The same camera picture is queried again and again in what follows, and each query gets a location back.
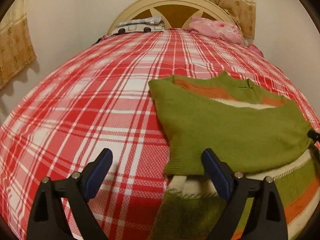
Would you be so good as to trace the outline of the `green striped knit sweater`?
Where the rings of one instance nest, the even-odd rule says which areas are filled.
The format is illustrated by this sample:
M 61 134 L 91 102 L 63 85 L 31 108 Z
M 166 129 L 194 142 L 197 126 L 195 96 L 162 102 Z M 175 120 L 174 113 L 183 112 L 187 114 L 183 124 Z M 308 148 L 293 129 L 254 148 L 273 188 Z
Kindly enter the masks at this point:
M 170 149 L 164 193 L 150 239 L 204 239 L 226 202 L 206 176 L 211 148 L 235 172 L 271 176 L 284 205 L 289 239 L 319 203 L 319 151 L 296 102 L 222 72 L 212 79 L 173 75 L 149 82 Z

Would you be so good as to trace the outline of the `red white plaid bedsheet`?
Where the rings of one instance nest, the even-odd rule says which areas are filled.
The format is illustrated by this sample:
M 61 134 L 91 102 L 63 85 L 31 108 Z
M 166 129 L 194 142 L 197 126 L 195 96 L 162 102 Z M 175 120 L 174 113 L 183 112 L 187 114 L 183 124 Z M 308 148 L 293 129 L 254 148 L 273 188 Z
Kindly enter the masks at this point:
M 88 205 L 109 239 L 150 239 L 170 180 L 170 149 L 149 82 L 226 72 L 296 102 L 314 131 L 319 117 L 274 65 L 234 44 L 171 29 L 104 37 L 39 83 L 1 126 L 1 216 L 18 239 L 44 177 L 82 171 L 108 148 L 112 165 Z

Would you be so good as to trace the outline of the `pink floral pillow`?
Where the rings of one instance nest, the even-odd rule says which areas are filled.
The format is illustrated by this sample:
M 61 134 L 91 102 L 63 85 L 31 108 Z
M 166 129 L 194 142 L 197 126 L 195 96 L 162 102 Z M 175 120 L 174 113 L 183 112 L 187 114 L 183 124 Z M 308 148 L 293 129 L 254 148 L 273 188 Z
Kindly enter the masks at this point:
M 224 21 L 213 21 L 207 18 L 192 17 L 188 30 L 193 34 L 199 34 L 234 44 L 245 44 L 244 37 L 239 28 L 235 24 Z

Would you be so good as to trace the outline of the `beige curtain at side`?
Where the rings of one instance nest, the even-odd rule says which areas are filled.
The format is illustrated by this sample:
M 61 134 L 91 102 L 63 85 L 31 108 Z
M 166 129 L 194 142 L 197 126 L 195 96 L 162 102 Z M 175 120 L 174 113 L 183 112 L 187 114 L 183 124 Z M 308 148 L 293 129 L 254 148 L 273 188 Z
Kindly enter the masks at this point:
M 15 0 L 1 20 L 1 75 L 3 88 L 28 64 L 37 59 L 30 39 L 26 0 Z

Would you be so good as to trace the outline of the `cream wooden headboard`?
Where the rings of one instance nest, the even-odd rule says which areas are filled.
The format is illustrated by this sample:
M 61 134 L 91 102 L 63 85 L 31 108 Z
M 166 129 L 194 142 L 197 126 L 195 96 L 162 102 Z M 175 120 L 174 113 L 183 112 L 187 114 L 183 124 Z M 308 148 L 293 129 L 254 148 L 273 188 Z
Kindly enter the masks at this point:
M 120 22 L 151 16 L 161 16 L 166 29 L 188 29 L 192 17 L 236 23 L 226 10 L 209 0 L 138 0 L 120 13 L 107 34 Z

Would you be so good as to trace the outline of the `grey white patterned pillow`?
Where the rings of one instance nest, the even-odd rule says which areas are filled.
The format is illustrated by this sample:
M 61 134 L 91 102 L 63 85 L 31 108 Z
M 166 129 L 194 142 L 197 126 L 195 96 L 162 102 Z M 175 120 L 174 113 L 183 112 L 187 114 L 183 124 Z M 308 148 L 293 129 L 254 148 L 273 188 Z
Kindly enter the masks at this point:
M 152 33 L 163 31 L 165 31 L 165 27 L 161 16 L 152 16 L 143 19 L 120 22 L 111 32 L 111 35 L 128 33 Z

